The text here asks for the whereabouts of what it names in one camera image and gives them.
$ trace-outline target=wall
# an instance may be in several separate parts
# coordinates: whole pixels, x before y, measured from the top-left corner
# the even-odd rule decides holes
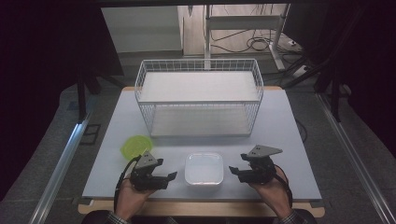
[[[181,50],[177,7],[102,8],[117,53]]]

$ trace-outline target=table surface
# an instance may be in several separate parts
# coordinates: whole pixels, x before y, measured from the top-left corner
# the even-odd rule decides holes
[[[136,104],[133,89],[124,89],[120,95],[119,102],[107,129],[105,139],[101,145],[95,164],[92,168],[92,172],[87,181],[86,188],[83,192],[83,197],[105,200],[96,200],[91,206],[81,204],[79,207],[79,211],[81,213],[89,212],[90,210],[95,210],[103,206],[107,207],[107,209],[111,209],[110,205],[114,193],[114,183],[117,182],[121,170],[123,170],[127,163],[120,154],[120,146],[131,135],[148,134],[143,119],[141,119],[140,122],[136,122],[136,118],[141,117],[141,114],[137,105],[133,106],[133,103]],[[275,119],[272,118],[272,116],[268,116],[268,110],[273,110],[274,113],[270,112],[269,114],[277,115],[278,118]],[[168,173],[178,171],[178,175],[176,180],[170,182],[167,190],[159,190],[152,195],[150,198],[151,202],[148,203],[151,204],[150,207],[156,207],[158,203],[175,203],[175,205],[172,205],[176,208],[176,210],[173,211],[173,214],[178,213],[180,215],[180,211],[177,210],[177,204],[187,203],[201,206],[201,203],[208,203],[211,204],[213,208],[207,209],[206,213],[200,211],[199,216],[213,216],[213,209],[223,209],[223,215],[225,212],[227,213],[226,216],[232,216],[233,214],[230,214],[229,210],[224,209],[224,206],[220,205],[230,204],[231,206],[238,207],[239,204],[242,207],[246,207],[246,203],[249,203],[255,207],[261,207],[261,209],[258,209],[256,214],[253,214],[253,216],[263,216],[260,212],[263,205],[261,203],[257,203],[259,201],[257,193],[248,185],[239,183],[237,177],[232,175],[228,170],[228,165],[237,166],[241,169],[248,168],[247,163],[240,159],[239,154],[249,152],[255,144],[279,147],[284,150],[283,153],[273,156],[272,159],[275,163],[283,167],[286,174],[288,174],[290,187],[294,193],[294,206],[309,208],[309,201],[320,200],[321,196],[318,192],[318,186],[306,157],[304,145],[295,125],[286,93],[282,90],[265,90],[261,112],[267,113],[267,115],[258,116],[255,130],[261,129],[261,123],[265,124],[264,126],[267,128],[256,133],[253,131],[252,135],[248,138],[206,138],[205,144],[201,144],[199,147],[196,145],[197,139],[154,139],[155,147],[151,151],[152,154],[157,159],[164,158],[163,166],[157,168],[154,172],[157,172],[157,175],[166,175]],[[210,150],[212,152],[218,152],[223,156],[225,163],[224,182],[222,183],[220,190],[202,193],[199,191],[188,190],[188,188],[186,188],[185,181],[183,181],[184,160],[189,153],[197,150]],[[324,210],[321,210],[323,208],[316,209],[317,216],[322,216],[324,214]],[[142,213],[149,215],[155,213],[158,215],[161,212],[158,212],[157,210],[143,210]],[[251,213],[252,212],[247,212],[245,214],[239,214],[239,216],[250,216]],[[187,216],[189,212],[184,211],[181,212],[181,214]],[[264,214],[266,216],[271,216],[272,212],[269,210]]]

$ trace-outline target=gray floor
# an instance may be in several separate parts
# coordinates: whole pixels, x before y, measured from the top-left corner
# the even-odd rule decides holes
[[[270,56],[261,55],[256,58],[263,73],[272,73],[275,70]],[[133,62],[134,59],[128,60],[125,56],[121,61]],[[133,85],[136,64],[124,63],[123,68],[126,74],[130,75],[116,78]],[[280,75],[263,75],[264,79],[271,79],[266,82],[269,85],[279,81],[273,79],[275,77]],[[313,92],[312,85],[315,79],[312,77],[287,90],[287,95],[295,118],[307,130],[304,145],[326,209],[325,216],[318,218],[318,223],[382,223],[327,120],[318,97]],[[78,147],[54,204],[49,210],[46,223],[80,223],[84,217],[78,213],[78,200],[120,95],[120,88],[102,79],[100,83],[103,89],[98,95],[98,102],[90,120],[90,125],[100,125],[97,140],[92,145]],[[0,203],[1,223],[28,223],[76,125],[76,100],[76,86],[66,89],[60,96],[58,111],[35,155]],[[388,200],[389,207],[395,211],[395,159],[349,107],[347,98],[340,101],[340,115],[350,140]],[[92,140],[92,136],[87,135],[81,142],[89,143]]]

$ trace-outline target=floor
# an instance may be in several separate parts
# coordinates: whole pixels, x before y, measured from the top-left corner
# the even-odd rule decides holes
[[[256,13],[257,11],[255,6],[247,8],[248,13],[251,11]],[[213,12],[218,13],[222,10],[225,13],[227,13],[226,10],[228,13],[233,13],[233,9],[224,8],[223,6],[215,7]],[[196,12],[200,12],[199,15],[201,15],[201,9],[195,10],[194,8],[192,16],[202,18],[196,15],[198,14]],[[284,43],[287,43],[287,37],[285,36],[284,38]],[[239,46],[235,44],[239,42],[242,42],[242,44]],[[238,50],[238,48],[242,49],[245,47],[245,43],[246,39],[233,40],[223,46]],[[180,57],[199,57],[199,50],[202,47],[196,47],[196,50],[194,49],[195,47],[187,48],[185,42],[185,55]],[[236,55],[230,55],[224,51],[212,52],[214,57],[253,57],[257,59],[265,85],[278,85],[294,78],[292,73],[278,73],[272,57],[268,53],[255,52],[254,50]],[[287,67],[300,58],[299,55],[294,53],[287,54],[284,52],[284,55],[283,61]],[[126,76],[115,78],[133,86],[139,59],[121,55],[120,60]],[[351,161],[347,157],[345,149],[337,138],[334,128],[323,111],[318,96],[313,90],[315,81],[316,77],[311,77],[286,91],[294,117],[303,124],[303,126],[299,125],[302,130],[302,139],[304,139],[308,159],[326,209],[325,216],[317,218],[317,221],[318,223],[383,223],[372,204],[372,199],[368,196],[367,190],[362,185]],[[102,91],[99,95],[96,95],[97,103],[89,122],[90,128],[96,127],[97,135],[92,137],[92,135],[86,134],[81,139],[64,181],[48,212],[45,223],[80,223],[84,217],[77,210],[80,195],[120,95],[119,87],[101,78],[99,78],[99,82],[102,86]],[[76,120],[78,119],[76,102],[76,86],[71,86],[63,91],[60,96],[59,108],[46,135],[43,136],[34,156],[26,165],[6,198],[0,203],[0,222],[29,222],[76,125]],[[348,105],[347,94],[340,100],[340,116],[341,124],[349,140],[357,149],[368,173],[372,175],[374,182],[378,185],[383,197],[389,204],[390,210],[396,211],[396,201],[394,200],[396,198],[396,179],[392,177],[392,174],[396,173],[396,161],[375,134]],[[190,217],[190,219],[186,220],[188,223],[192,223],[191,221],[194,219],[195,223],[200,221],[202,221],[201,223],[263,222],[260,218],[226,217],[207,217],[205,219],[191,219]]]

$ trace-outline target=white wire basket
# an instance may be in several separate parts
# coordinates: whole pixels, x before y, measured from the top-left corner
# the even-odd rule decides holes
[[[145,60],[135,83],[151,136],[249,136],[262,94],[254,59]]]

